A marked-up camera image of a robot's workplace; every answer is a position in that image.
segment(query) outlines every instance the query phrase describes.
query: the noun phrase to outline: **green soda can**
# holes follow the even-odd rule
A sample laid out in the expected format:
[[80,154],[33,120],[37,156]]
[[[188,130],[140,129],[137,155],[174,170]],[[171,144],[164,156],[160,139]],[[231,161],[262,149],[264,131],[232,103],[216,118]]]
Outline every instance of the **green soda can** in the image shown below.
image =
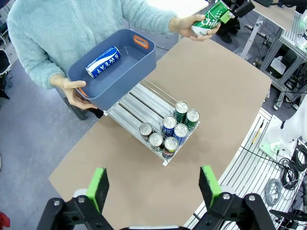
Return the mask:
[[206,18],[201,22],[195,22],[191,29],[197,35],[206,35],[209,30],[217,26],[218,23],[226,23],[231,18],[232,13],[229,7],[221,0],[216,1],[215,4],[205,13]]
[[188,127],[189,130],[192,130],[197,125],[197,122],[200,119],[200,113],[196,109],[190,109],[187,112],[186,120],[184,124]]
[[177,102],[175,105],[174,117],[178,123],[183,123],[186,119],[187,111],[189,110],[189,105],[186,102]]

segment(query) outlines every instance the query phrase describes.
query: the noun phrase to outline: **silver can top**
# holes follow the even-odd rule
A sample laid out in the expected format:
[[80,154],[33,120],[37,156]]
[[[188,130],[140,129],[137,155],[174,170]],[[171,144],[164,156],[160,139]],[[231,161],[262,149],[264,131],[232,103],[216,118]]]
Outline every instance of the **silver can top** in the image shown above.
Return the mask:
[[166,138],[164,141],[164,146],[170,151],[174,151],[178,148],[178,141],[176,138],[170,137]]
[[178,124],[175,126],[174,133],[179,138],[184,138],[189,132],[188,127],[185,124]]
[[143,123],[140,125],[140,133],[143,136],[148,136],[153,131],[153,127],[149,123]]
[[187,119],[191,122],[197,122],[200,119],[200,113],[196,109],[190,109],[187,112]]
[[149,136],[149,143],[153,147],[158,147],[163,143],[163,137],[160,133],[153,133]]
[[167,116],[166,118],[163,119],[162,125],[165,128],[174,128],[177,124],[176,119],[173,116]]
[[185,114],[189,110],[189,105],[186,102],[177,102],[175,109],[178,113]]

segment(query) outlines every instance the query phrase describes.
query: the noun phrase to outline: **blue beverage can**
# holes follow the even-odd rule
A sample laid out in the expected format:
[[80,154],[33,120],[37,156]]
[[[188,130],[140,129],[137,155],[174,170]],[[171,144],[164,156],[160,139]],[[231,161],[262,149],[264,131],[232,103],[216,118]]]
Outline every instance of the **blue beverage can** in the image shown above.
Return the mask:
[[174,138],[177,139],[179,145],[182,145],[186,141],[188,133],[189,128],[185,124],[178,124],[175,126]]
[[85,69],[92,78],[96,78],[118,59],[120,59],[119,50],[115,46],[111,46],[103,54],[99,55],[99,57],[88,64]]
[[162,122],[162,132],[167,137],[172,137],[174,135],[174,128],[177,124],[176,119],[173,116],[167,116]]

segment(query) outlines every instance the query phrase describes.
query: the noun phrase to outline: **metal tray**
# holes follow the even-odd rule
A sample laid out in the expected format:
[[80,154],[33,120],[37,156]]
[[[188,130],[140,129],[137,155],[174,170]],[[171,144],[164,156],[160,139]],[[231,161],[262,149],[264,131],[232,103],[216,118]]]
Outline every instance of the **metal tray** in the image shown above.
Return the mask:
[[[174,114],[176,103],[177,101],[174,98],[157,86],[147,80],[143,80],[142,83],[137,84],[129,93],[124,95],[115,105],[107,110],[106,114],[162,158],[164,160],[163,165],[167,166],[184,143],[179,146],[171,158],[165,158],[162,152],[152,149],[149,143],[142,138],[139,127],[142,123],[148,122],[153,126],[154,131],[161,133],[165,139],[166,136],[161,132],[162,120],[164,117]],[[199,123],[200,121],[189,132],[187,140],[198,127]]]

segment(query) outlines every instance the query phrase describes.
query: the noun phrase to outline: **red object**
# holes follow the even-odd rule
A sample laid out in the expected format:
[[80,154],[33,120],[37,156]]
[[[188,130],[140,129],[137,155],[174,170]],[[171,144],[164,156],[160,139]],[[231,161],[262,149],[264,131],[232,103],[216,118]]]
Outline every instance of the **red object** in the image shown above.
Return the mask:
[[3,227],[9,228],[11,225],[10,218],[8,218],[4,213],[0,212],[0,230],[3,229]]

